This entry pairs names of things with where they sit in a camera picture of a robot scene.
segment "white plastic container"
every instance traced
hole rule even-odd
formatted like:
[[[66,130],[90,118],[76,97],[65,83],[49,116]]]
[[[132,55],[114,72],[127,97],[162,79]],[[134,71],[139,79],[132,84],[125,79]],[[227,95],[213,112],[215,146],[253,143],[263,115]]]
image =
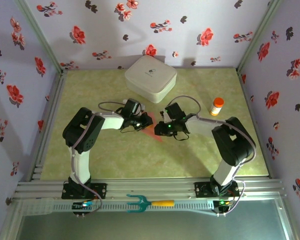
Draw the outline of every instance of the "white plastic container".
[[[144,55],[124,76],[130,90],[157,104],[175,86],[177,71],[152,56]]]

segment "yellow handle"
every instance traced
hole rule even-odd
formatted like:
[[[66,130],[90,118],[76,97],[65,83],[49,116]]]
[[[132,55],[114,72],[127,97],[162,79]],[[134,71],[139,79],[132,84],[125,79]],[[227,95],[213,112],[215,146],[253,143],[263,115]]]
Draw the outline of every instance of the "yellow handle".
[[[158,206],[158,207],[174,207],[175,201],[174,200],[152,201],[151,205]]]

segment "floral wallpaper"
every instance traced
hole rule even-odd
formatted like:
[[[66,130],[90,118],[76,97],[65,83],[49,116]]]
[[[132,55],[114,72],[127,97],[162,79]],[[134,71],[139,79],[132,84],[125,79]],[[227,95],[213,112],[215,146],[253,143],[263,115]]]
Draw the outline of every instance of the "floral wallpaper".
[[[241,73],[267,163],[300,228],[300,1],[283,1]]]
[[[127,69],[142,55],[175,67],[237,67],[269,4],[269,0],[24,1],[64,69]],[[260,59],[267,47],[261,47]]]
[[[33,160],[34,146],[44,127],[39,122],[55,76],[53,65],[14,1],[1,0],[0,232],[10,198]]]

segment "orange pill bottle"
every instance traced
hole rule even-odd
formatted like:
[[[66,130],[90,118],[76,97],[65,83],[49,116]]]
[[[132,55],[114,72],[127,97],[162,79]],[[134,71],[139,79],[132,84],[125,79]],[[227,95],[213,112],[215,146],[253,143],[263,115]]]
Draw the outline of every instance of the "orange pill bottle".
[[[225,101],[221,97],[215,98],[213,101],[213,104],[210,108],[209,113],[212,116],[217,116],[224,104],[225,104]]]

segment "green tabletop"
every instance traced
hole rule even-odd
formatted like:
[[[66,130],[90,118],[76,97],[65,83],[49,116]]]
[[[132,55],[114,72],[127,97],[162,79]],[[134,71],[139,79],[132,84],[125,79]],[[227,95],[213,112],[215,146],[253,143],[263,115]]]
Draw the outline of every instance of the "green tabletop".
[[[240,176],[267,176],[257,135],[234,68],[178,69],[175,87],[160,103],[152,103],[126,87],[125,70],[74,70],[65,80],[60,104],[48,146],[42,180],[66,180],[71,173],[71,158],[62,132],[81,107],[96,112],[98,103],[122,102],[133,98],[153,113],[154,121],[161,121],[160,111],[176,96],[196,98],[202,110],[200,115],[225,120],[237,117],[257,144],[256,159],[244,165]],[[216,97],[224,99],[218,116],[208,110]],[[177,100],[186,114],[196,113],[198,106],[187,98]],[[117,105],[104,105],[116,110]],[[190,134],[186,141],[173,137],[155,138],[144,132],[120,133],[102,130],[90,151],[92,179],[117,178],[175,178],[210,177],[218,168],[221,156],[212,137]]]

